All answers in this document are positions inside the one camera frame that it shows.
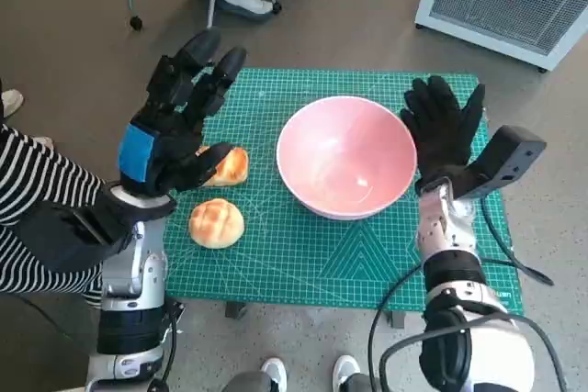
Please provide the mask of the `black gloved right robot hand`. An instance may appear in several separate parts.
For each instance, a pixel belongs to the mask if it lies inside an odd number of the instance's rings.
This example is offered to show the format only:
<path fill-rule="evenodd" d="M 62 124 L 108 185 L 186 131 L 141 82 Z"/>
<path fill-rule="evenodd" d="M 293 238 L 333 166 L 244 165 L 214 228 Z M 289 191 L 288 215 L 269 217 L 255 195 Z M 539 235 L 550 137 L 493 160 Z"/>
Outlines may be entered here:
<path fill-rule="evenodd" d="M 444 78 L 432 75 L 413 80 L 412 88 L 404 93 L 400 118 L 416 147 L 417 191 L 442 178 L 454 180 L 466 169 L 484 97 L 485 86 L 478 84 L 461 107 Z"/>

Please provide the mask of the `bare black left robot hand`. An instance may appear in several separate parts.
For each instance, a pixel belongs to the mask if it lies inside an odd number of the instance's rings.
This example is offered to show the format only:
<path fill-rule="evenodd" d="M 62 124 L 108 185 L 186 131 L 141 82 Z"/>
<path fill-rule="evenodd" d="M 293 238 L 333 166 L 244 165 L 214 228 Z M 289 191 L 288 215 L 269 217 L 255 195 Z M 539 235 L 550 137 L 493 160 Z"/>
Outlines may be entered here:
<path fill-rule="evenodd" d="M 246 59 L 246 50 L 234 47 L 203 73 L 220 41 L 220 32 L 207 28 L 174 56 L 158 61 L 146 103 L 130 120 L 119 146 L 120 183 L 128 192 L 156 197 L 198 188 L 231 151 L 229 142 L 220 142 L 198 153 L 205 119 L 221 109 Z"/>

